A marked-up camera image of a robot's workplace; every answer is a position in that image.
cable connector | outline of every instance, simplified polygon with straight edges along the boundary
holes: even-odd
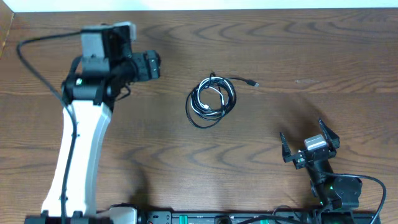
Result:
[[[254,87],[258,87],[259,86],[259,84],[256,81],[254,81],[254,80],[247,80],[246,83],[248,85],[251,85],[251,86],[254,86]]]

white wall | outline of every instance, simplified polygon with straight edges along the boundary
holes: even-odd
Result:
[[[398,7],[398,0],[4,0],[14,12]]]

wooden table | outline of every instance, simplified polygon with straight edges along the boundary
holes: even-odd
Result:
[[[175,210],[273,210],[316,205],[304,169],[282,160],[320,133],[341,138],[335,172],[387,186],[383,223],[398,222],[398,9],[18,13],[0,60],[0,223],[39,214],[53,178],[62,107],[18,61],[18,41],[102,22],[133,21],[133,50],[156,49],[162,77],[116,104],[99,163],[99,209],[120,202]],[[79,38],[28,45],[26,57],[55,86],[81,54]],[[217,126],[194,128],[185,98],[214,70],[238,102]],[[364,180],[360,210],[381,188]]]

wood grain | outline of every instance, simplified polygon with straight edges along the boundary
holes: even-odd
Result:
[[[62,108],[18,61],[16,44],[133,21],[133,50],[156,49],[162,77],[136,83],[116,105],[99,164],[99,209],[119,202],[175,210],[316,205],[307,173],[283,163],[278,133],[298,149],[320,132],[321,116],[341,137],[335,172],[380,178],[388,190],[381,218],[396,223],[397,15],[398,9],[17,14],[0,60],[0,222],[40,212],[62,136]],[[60,86],[81,47],[70,38],[23,51]],[[234,110],[199,130],[185,117],[185,97],[211,70],[260,87],[236,82]],[[380,187],[365,180],[359,209],[375,210],[380,198]]]

wooden tabletop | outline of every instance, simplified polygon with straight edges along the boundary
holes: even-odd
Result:
[[[18,41],[118,21],[137,25],[133,51],[162,57],[158,80],[135,83],[115,106],[97,182],[99,209],[131,202],[174,210],[273,210],[316,205],[305,169],[282,160],[279,131],[296,151],[340,135],[335,172],[387,187],[383,223],[398,222],[398,9],[18,13],[0,60],[0,223],[40,213],[62,137],[62,107],[18,61]],[[27,45],[55,86],[81,54],[77,37]],[[185,98],[211,71],[234,82],[235,108],[194,128]],[[359,210],[382,190],[364,180]]]

